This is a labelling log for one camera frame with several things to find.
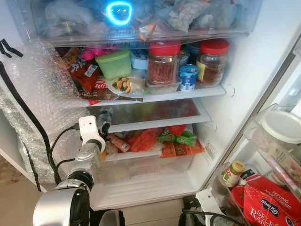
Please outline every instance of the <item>jar with red lid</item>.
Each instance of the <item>jar with red lid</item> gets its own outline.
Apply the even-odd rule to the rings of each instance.
[[[228,63],[229,48],[230,43],[222,39],[201,42],[197,57],[198,80],[201,87],[213,87],[221,82]]]
[[[153,84],[172,84],[177,82],[180,64],[180,41],[152,43],[148,55],[149,82]]]

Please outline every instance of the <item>yogurt cup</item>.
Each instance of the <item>yogurt cup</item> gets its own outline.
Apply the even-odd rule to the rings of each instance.
[[[198,67],[195,65],[184,65],[180,68],[181,91],[190,92],[194,90],[198,70]]]

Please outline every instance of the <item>black cable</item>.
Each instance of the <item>black cable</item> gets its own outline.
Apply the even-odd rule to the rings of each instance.
[[[18,57],[23,57],[23,53],[21,53],[20,51],[16,50],[15,48],[10,47],[10,45],[8,44],[8,42],[5,39],[2,39],[1,42],[3,43],[4,47],[9,51],[12,52],[14,54],[16,54]]]
[[[197,212],[197,211],[189,211],[189,210],[182,210],[183,213],[188,213],[188,214],[199,214],[199,215],[212,215],[212,216],[215,216],[215,217],[221,217],[221,218],[225,218],[239,226],[243,226],[241,223],[239,223],[238,221],[232,219],[232,218],[229,218],[225,215],[222,215],[222,214],[219,214],[219,213],[213,213],[213,212]]]
[[[6,55],[8,58],[12,58],[12,56],[9,53],[5,52],[1,42],[0,42],[0,53]]]
[[[56,172],[58,173],[58,168],[59,168],[60,165],[62,165],[64,162],[69,162],[69,161],[74,161],[74,160],[75,160],[75,159],[73,158],[73,159],[66,159],[66,160],[60,161],[60,162],[56,165],[56,167],[55,167]]]
[[[30,156],[30,154],[29,154],[29,150],[27,149],[25,143],[24,143],[24,142],[22,142],[22,143],[23,143],[23,145],[24,145],[24,147],[25,147],[25,149],[26,149],[27,156],[28,156],[28,159],[29,159],[29,163],[30,163],[30,166],[31,166],[31,168],[32,168],[34,180],[36,181],[36,185],[37,185],[38,191],[40,192],[40,191],[41,191],[41,186],[40,186],[40,183],[39,183],[39,177],[38,177],[36,168],[34,167],[32,158],[31,158],[31,156]]]
[[[57,138],[55,139],[55,141],[53,142],[51,148],[50,148],[50,158],[53,160],[53,157],[52,157],[52,152],[55,148],[55,145],[57,144],[57,141],[59,140],[59,138],[67,131],[71,130],[71,129],[74,129],[74,126],[70,126],[69,128],[63,130],[58,136]]]
[[[5,67],[1,61],[0,61],[0,74],[1,74],[3,81],[5,82],[6,86],[8,87],[9,91],[15,98],[15,100],[22,107],[22,109],[25,111],[27,116],[30,118],[30,120],[33,122],[33,124],[37,127],[40,134],[42,135],[42,138],[43,138],[45,146],[46,146],[48,162],[49,162],[52,170],[54,171],[55,182],[56,182],[56,184],[58,184],[61,179],[60,179],[60,176],[55,173],[55,163],[54,163],[52,157],[50,156],[51,147],[50,147],[49,138],[48,138],[46,131],[44,130],[43,126],[40,124],[39,120],[35,117],[35,115],[32,113],[32,111],[26,105],[26,103],[23,101],[23,99],[21,98],[19,93],[17,92],[14,84],[12,83],[7,72],[5,71]]]

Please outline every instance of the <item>crisper drawer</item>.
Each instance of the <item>crisper drawer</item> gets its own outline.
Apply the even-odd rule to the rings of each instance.
[[[246,35],[262,0],[7,0],[25,41],[147,48],[158,40]]]
[[[151,103],[88,107],[99,117],[103,110],[111,113],[110,133],[210,121],[198,98]]]

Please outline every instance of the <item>plate of food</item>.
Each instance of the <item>plate of food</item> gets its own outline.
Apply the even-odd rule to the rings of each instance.
[[[120,77],[112,81],[106,81],[108,89],[123,97],[143,97],[145,79],[137,77]]]

